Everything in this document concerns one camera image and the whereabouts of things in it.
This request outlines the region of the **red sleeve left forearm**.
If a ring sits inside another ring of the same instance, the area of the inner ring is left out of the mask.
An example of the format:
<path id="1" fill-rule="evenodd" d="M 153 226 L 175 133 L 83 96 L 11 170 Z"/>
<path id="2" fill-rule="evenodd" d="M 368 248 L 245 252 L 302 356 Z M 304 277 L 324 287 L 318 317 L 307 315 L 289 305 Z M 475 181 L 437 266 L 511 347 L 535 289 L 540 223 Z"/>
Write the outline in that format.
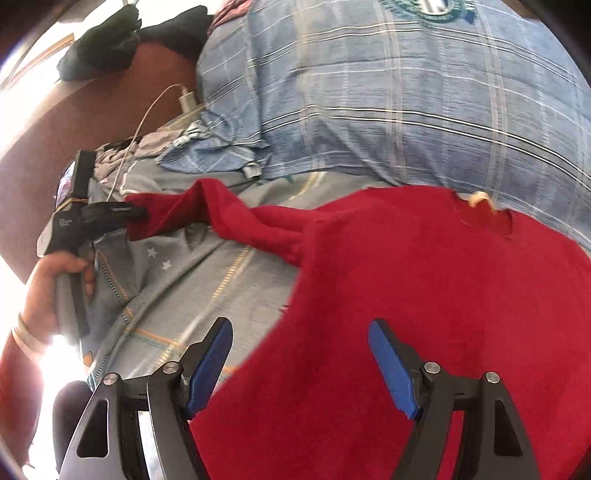
<path id="1" fill-rule="evenodd" d="M 20 467 L 29 459 L 41 408 L 43 382 L 37 364 L 11 334 L 1 352 L 1 437 Z"/>

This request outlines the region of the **person's left hand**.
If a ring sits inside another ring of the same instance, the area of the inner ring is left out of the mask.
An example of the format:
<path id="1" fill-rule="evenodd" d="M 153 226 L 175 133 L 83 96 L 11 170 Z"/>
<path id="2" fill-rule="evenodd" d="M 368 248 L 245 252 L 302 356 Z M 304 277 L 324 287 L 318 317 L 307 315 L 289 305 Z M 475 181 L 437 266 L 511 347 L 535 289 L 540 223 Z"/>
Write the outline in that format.
<path id="1" fill-rule="evenodd" d="M 61 274 L 81 274 L 88 297 L 92 297 L 95 290 L 94 267 L 85 259 L 57 251 L 37 262 L 27 281 L 20 317 L 29 332 L 44 344 L 48 344 L 51 337 L 58 333 L 55 284 Z"/>

